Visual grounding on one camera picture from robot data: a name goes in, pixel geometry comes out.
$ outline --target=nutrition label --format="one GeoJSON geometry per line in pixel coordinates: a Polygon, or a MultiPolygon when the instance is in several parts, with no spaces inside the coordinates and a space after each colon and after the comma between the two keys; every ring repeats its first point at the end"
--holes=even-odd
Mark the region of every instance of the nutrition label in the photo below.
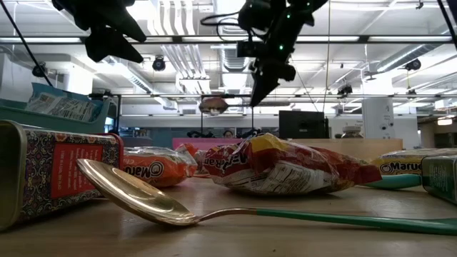
{"type": "Polygon", "coordinates": [[[70,196],[95,189],[79,171],[76,160],[87,158],[101,160],[103,146],[58,143],[54,148],[52,163],[51,198],[70,196]]]}
{"type": "Polygon", "coordinates": [[[331,185],[331,174],[289,162],[278,162],[258,191],[307,193],[331,185]]]}

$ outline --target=red snack bag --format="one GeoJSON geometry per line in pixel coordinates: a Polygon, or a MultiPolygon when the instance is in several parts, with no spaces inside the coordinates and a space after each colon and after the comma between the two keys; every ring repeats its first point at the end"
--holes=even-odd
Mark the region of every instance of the red snack bag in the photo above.
{"type": "Polygon", "coordinates": [[[381,180],[365,161],[269,133],[210,149],[204,169],[214,183],[259,194],[330,193],[381,180]]]}
{"type": "Polygon", "coordinates": [[[206,151],[198,150],[191,143],[183,143],[175,149],[178,153],[190,154],[197,163],[197,169],[194,173],[194,177],[197,178],[209,178],[208,171],[203,169],[203,160],[205,158],[206,151]]]}

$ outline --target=tin can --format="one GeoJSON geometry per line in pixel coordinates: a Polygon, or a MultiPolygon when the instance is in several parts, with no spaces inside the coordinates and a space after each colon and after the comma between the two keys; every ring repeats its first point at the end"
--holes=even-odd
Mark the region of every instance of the tin can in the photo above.
{"type": "Polygon", "coordinates": [[[425,157],[422,185],[427,192],[457,204],[457,156],[425,157]]]}
{"type": "Polygon", "coordinates": [[[78,158],[122,169],[115,134],[50,131],[0,121],[0,231],[100,196],[79,171],[78,158]]]}

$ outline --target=table surface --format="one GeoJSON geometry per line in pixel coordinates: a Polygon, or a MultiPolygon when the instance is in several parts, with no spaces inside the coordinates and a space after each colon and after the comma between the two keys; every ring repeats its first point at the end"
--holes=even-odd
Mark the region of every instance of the table surface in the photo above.
{"type": "MultiPolygon", "coordinates": [[[[355,187],[324,196],[245,196],[192,178],[164,190],[196,214],[262,207],[398,218],[455,218],[457,206],[421,188],[355,187]]],[[[167,228],[106,199],[0,234],[0,256],[457,256],[457,237],[260,216],[225,216],[167,228]]]]}

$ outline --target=spoon handle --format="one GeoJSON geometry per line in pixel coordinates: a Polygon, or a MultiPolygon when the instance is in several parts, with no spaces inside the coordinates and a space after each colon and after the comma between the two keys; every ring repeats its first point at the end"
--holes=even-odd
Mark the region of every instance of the spoon handle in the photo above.
{"type": "Polygon", "coordinates": [[[362,186],[386,190],[397,190],[422,185],[421,176],[414,174],[383,176],[383,180],[366,183],[362,186]]]}
{"type": "Polygon", "coordinates": [[[257,209],[257,215],[281,218],[294,218],[307,221],[320,221],[328,223],[369,226],[395,231],[408,231],[457,236],[457,219],[422,220],[407,218],[378,218],[367,216],[345,216],[319,213],[304,213],[298,211],[280,211],[270,209],[257,209]]]}

